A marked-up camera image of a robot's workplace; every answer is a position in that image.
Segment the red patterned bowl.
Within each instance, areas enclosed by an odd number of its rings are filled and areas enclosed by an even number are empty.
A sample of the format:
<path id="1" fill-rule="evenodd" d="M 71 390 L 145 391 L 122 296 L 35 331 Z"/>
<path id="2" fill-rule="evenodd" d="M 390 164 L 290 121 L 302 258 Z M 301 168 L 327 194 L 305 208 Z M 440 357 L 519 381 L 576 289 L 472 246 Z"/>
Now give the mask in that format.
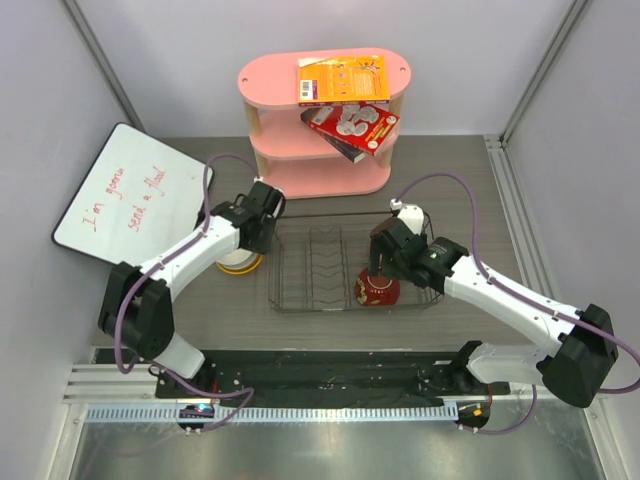
<path id="1" fill-rule="evenodd" d="M 354 286 L 356 301 L 364 307 L 393 306 L 400 294 L 399 280 L 383 275 L 370 276 L 367 268 L 359 273 Z"/>

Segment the yellow bowl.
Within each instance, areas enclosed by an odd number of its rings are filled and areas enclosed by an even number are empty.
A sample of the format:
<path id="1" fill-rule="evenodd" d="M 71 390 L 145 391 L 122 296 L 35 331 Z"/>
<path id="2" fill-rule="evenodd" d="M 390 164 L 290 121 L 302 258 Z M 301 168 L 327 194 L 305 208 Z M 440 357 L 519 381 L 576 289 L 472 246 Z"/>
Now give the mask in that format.
<path id="1" fill-rule="evenodd" d="M 262 260 L 263 260 L 263 255 L 257 255 L 252 257 L 245 266 L 231 267 L 229 265 L 225 265 L 220 262 L 217 262 L 216 265 L 222 272 L 228 275 L 238 276 L 238 275 L 246 275 L 253 272 L 259 267 L 259 265 L 262 263 Z"/>

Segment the black wire dish rack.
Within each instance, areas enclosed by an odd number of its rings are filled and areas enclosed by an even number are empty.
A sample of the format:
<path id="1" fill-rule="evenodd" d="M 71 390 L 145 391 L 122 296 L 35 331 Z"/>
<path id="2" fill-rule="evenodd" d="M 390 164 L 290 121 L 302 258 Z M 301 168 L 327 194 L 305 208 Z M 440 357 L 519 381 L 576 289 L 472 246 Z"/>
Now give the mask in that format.
<path id="1" fill-rule="evenodd" d="M 370 231 L 389 217 L 387 211 L 288 216 L 278 221 L 269 269 L 269 303 L 280 312 L 361 311 L 354 286 L 368 267 Z M 376 310 L 428 308 L 443 295 L 408 282 L 393 306 Z"/>

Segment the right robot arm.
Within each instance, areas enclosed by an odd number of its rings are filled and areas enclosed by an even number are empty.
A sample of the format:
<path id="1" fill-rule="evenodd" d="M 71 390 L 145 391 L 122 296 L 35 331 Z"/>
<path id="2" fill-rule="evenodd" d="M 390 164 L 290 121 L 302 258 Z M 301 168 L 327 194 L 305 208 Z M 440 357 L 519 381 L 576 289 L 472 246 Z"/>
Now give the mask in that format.
<path id="1" fill-rule="evenodd" d="M 591 304 L 579 311 L 541 296 L 478 264 L 461 245 L 429 241 L 392 216 L 370 233 L 369 270 L 462 300 L 530 340 L 529 345 L 469 341 L 451 363 L 465 395 L 494 382 L 542 385 L 565 403 L 588 407 L 618 358 L 610 315 Z"/>

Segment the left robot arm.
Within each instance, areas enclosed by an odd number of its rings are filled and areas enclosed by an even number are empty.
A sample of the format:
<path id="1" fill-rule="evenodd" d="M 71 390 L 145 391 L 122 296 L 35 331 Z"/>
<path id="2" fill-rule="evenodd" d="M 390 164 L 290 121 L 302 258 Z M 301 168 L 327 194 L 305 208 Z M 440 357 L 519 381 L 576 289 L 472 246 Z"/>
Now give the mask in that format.
<path id="1" fill-rule="evenodd" d="M 179 375 L 190 398 L 205 397 L 213 375 L 204 353 L 175 330 L 173 302 L 211 265 L 229 274 L 254 270 L 270 250 L 276 222 L 284 213 L 282 190 L 255 180 L 249 193 L 206 210 L 195 230 L 157 257 L 112 268 L 98 327 L 114 340 L 114 351 L 128 348 Z"/>

